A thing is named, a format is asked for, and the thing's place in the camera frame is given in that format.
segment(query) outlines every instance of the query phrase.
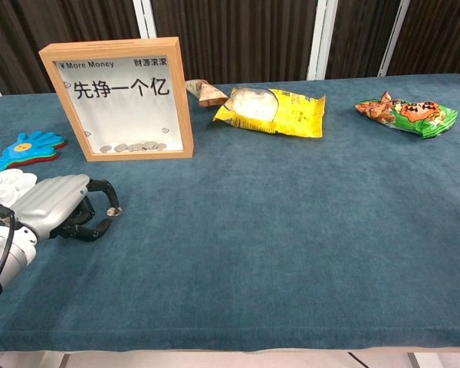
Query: black curtain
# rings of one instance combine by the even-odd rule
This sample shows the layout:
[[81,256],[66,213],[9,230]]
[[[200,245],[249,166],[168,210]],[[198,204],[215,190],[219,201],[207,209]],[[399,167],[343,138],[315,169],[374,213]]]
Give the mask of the black curtain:
[[307,76],[317,0],[152,0],[157,35],[179,36],[186,79]]
[[460,73],[460,0],[411,0],[388,75]]
[[339,0],[326,79],[376,77],[400,0]]
[[0,0],[0,91],[52,92],[38,55],[50,43],[139,37],[132,0]]

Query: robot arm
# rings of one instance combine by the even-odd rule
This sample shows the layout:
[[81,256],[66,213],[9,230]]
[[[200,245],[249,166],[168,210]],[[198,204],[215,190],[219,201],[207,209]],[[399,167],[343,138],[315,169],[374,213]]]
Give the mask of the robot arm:
[[104,235],[111,218],[94,228],[84,226],[95,214],[87,193],[96,191],[104,192],[109,199],[108,216],[122,212],[112,185],[84,174],[43,180],[10,209],[0,206],[0,217],[8,225],[0,226],[0,293],[34,259],[37,243],[58,235],[87,242]]

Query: green snack bag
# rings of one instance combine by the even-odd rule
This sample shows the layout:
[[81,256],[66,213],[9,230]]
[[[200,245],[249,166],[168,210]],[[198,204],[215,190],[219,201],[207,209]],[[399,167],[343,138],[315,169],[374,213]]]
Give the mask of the green snack bag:
[[417,133],[422,138],[433,138],[449,130],[458,114],[458,111],[436,102],[393,100],[387,91],[380,100],[361,101],[355,108],[370,119],[391,128]]

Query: teal fabric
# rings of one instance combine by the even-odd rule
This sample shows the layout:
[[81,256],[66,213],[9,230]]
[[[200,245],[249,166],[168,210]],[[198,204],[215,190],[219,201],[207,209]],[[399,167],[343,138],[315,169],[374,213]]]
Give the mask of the teal fabric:
[[[460,75],[259,87],[326,94],[324,138],[211,123],[189,97],[194,158],[87,163],[54,94],[0,98],[0,152],[52,130],[61,157],[24,169],[108,179],[124,208],[99,241],[39,244],[0,350],[460,347]],[[384,90],[457,123],[423,140],[354,110]]]

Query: floor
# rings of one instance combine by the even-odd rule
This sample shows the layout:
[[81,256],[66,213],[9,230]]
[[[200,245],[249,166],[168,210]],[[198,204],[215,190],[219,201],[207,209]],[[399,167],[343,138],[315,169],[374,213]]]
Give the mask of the floor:
[[392,350],[267,350],[254,353],[197,351],[7,352],[3,368],[460,368],[460,353],[407,354]]

